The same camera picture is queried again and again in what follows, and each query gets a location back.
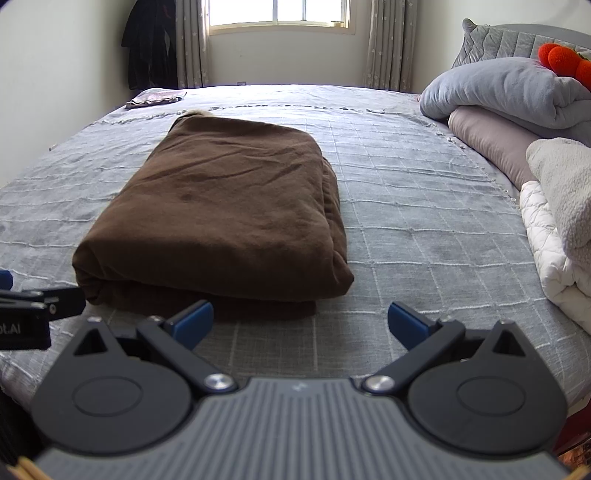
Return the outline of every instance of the gray headboard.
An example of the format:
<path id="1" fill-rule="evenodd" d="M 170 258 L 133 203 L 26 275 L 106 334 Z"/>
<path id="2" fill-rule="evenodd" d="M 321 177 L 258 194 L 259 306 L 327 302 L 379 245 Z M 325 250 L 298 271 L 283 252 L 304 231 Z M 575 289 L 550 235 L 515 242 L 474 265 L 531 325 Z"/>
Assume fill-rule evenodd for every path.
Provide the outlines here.
<path id="1" fill-rule="evenodd" d="M 508 24 L 496 25 L 507 30 L 532 33 L 535 35 L 543 35 L 545 37 L 555 38 L 556 40 L 563 40 L 574 45 L 589 48 L 591 50 L 591 35 L 577 32 L 575 30 L 568 30 L 567 28 L 551 27 L 549 25 L 538 24 Z"/>

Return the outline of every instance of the window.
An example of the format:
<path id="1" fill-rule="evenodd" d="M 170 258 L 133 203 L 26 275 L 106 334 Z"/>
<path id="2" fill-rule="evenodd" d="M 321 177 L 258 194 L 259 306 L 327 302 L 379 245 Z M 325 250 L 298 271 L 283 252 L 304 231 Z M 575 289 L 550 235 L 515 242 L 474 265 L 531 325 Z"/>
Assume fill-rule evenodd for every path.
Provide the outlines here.
<path id="1" fill-rule="evenodd" d="M 299 25 L 349 27 L 352 0 L 209 0 L 212 31 L 233 27 Z"/>

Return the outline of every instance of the fleece blanket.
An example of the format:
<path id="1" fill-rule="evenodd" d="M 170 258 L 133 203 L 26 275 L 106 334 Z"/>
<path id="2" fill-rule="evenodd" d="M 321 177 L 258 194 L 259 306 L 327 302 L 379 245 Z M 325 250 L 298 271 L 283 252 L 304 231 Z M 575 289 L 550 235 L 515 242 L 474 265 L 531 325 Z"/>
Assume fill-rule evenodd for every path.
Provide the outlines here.
<path id="1" fill-rule="evenodd" d="M 208 299 L 218 319 L 243 319 L 253 305 L 274 316 L 281 305 L 235 299 L 304 303 L 285 305 L 293 316 L 344 295 L 346 259 L 336 177 L 308 133 L 192 112 L 101 214 L 73 266 L 93 304 L 168 316 Z"/>
<path id="2" fill-rule="evenodd" d="M 591 148 L 566 138 L 536 140 L 527 161 L 548 199 L 564 252 L 591 273 Z"/>

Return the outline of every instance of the white wall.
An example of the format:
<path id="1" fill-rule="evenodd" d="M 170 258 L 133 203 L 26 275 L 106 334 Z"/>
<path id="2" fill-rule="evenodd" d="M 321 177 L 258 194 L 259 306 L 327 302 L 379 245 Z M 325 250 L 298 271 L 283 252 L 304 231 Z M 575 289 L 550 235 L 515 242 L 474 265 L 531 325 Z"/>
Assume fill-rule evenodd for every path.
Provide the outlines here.
<path id="1" fill-rule="evenodd" d="M 0 185 L 130 97 L 135 0 L 10 0 L 0 10 Z"/>
<path id="2" fill-rule="evenodd" d="M 370 0 L 356 1 L 354 34 L 253 31 L 210 37 L 212 85 L 308 83 L 361 86 Z"/>
<path id="3" fill-rule="evenodd" d="M 451 67 L 462 46 L 464 18 L 479 25 L 540 23 L 591 34 L 587 0 L 421 0 L 413 91 L 421 92 Z"/>

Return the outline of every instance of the pink pillow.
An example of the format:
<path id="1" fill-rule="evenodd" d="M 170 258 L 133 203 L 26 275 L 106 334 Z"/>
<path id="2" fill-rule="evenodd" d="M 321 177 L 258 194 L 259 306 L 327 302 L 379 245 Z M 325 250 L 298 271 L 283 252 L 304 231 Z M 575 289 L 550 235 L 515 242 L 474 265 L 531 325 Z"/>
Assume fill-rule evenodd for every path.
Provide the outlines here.
<path id="1" fill-rule="evenodd" d="M 449 117 L 449 128 L 507 175 L 518 189 L 526 181 L 536 180 L 525 152 L 539 137 L 529 130 L 478 106 L 458 107 Z"/>

